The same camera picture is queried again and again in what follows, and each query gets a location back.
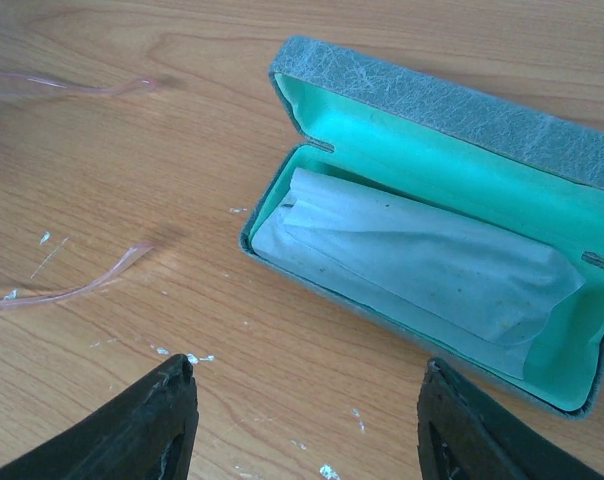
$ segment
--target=white cloth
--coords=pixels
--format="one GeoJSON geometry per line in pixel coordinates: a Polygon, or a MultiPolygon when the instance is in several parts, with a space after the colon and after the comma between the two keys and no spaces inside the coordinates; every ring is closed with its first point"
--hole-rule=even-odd
{"type": "Polygon", "coordinates": [[[553,308],[584,284],[552,247],[300,168],[252,247],[295,275],[517,378],[553,308]]]}

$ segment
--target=transparent plastic strip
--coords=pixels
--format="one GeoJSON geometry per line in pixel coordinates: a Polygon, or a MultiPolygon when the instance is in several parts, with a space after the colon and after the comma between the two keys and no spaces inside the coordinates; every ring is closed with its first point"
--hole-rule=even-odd
{"type": "Polygon", "coordinates": [[[83,287],[73,288],[60,293],[49,294],[49,295],[35,295],[32,297],[15,298],[10,300],[0,300],[0,310],[11,310],[15,308],[31,307],[35,305],[43,305],[46,303],[59,302],[61,300],[69,300],[79,295],[87,294],[96,288],[103,286],[113,278],[120,275],[127,268],[129,268],[136,260],[146,254],[153,248],[150,243],[139,243],[131,247],[118,262],[111,267],[101,277],[93,280],[91,283],[84,285],[83,287]]]}
{"type": "Polygon", "coordinates": [[[157,80],[148,77],[134,78],[111,87],[86,87],[21,73],[0,73],[0,97],[19,96],[107,96],[149,92],[158,88],[157,80]]]}

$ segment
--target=wooden table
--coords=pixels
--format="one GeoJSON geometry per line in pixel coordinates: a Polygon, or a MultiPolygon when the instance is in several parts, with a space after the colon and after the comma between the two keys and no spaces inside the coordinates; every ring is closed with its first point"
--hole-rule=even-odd
{"type": "MultiPolygon", "coordinates": [[[[99,291],[0,313],[0,465],[160,348],[204,359],[191,478],[313,479],[324,464],[343,480],[419,478],[428,356],[237,247],[298,141],[266,78],[295,33],[604,130],[604,0],[0,0],[0,70],[166,85],[0,101],[0,298],[81,285],[157,245],[99,291]]],[[[604,473],[604,388],[570,423],[482,386],[604,473]]]]}

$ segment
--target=black tool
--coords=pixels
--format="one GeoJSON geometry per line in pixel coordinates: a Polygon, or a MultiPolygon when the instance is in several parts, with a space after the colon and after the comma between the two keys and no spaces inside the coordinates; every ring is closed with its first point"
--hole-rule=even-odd
{"type": "Polygon", "coordinates": [[[0,468],[0,480],[186,480],[197,407],[193,367],[175,355],[77,425],[0,468]]]}
{"type": "Polygon", "coordinates": [[[418,400],[424,480],[602,480],[479,390],[432,359],[418,400]]]}

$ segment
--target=white paint fleck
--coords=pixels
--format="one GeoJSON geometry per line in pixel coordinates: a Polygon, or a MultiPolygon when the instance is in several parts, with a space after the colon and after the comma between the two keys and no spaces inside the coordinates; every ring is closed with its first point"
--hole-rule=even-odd
{"type": "Polygon", "coordinates": [[[355,415],[357,417],[357,419],[360,422],[360,432],[364,433],[365,432],[365,427],[364,427],[364,422],[362,421],[362,418],[360,417],[360,411],[356,408],[354,408],[353,410],[351,410],[351,413],[353,415],[355,415]]]}
{"type": "MultiPolygon", "coordinates": [[[[117,341],[117,338],[109,338],[106,343],[115,343],[117,341]]],[[[102,342],[95,342],[93,345],[89,345],[89,348],[99,347],[100,345],[102,345],[102,342]]]]}
{"type": "Polygon", "coordinates": [[[189,362],[191,362],[191,365],[197,365],[200,362],[212,362],[213,360],[215,360],[215,355],[209,355],[208,357],[198,358],[195,355],[193,355],[192,353],[187,353],[186,358],[189,359],[189,362]]]}
{"type": "Polygon", "coordinates": [[[256,480],[262,480],[262,477],[260,475],[254,475],[252,473],[243,472],[242,470],[244,469],[239,465],[236,465],[235,469],[238,470],[238,475],[242,478],[255,478],[256,480]]]}
{"type": "Polygon", "coordinates": [[[47,262],[49,260],[51,260],[53,258],[53,256],[58,253],[58,250],[60,250],[60,248],[62,248],[62,246],[67,242],[67,240],[69,239],[69,237],[66,237],[64,240],[62,240],[62,242],[60,243],[60,245],[58,245],[57,247],[55,247],[53,249],[53,251],[51,253],[49,253],[49,255],[44,259],[44,261],[40,264],[40,266],[38,268],[35,269],[35,272],[33,272],[31,274],[31,278],[35,277],[38,272],[42,269],[42,267],[44,267],[44,265],[47,264],[47,262]]]}
{"type": "Polygon", "coordinates": [[[303,443],[298,443],[295,440],[291,440],[291,445],[295,447],[300,447],[302,450],[306,450],[306,445],[304,445],[303,443]]]}
{"type": "Polygon", "coordinates": [[[326,480],[341,480],[337,472],[333,470],[333,467],[328,463],[322,465],[322,468],[320,468],[320,475],[326,478],[326,480]]]}
{"type": "Polygon", "coordinates": [[[15,298],[18,296],[18,289],[16,288],[15,290],[12,290],[11,293],[9,293],[8,295],[4,296],[5,300],[15,300],[15,298]]]}

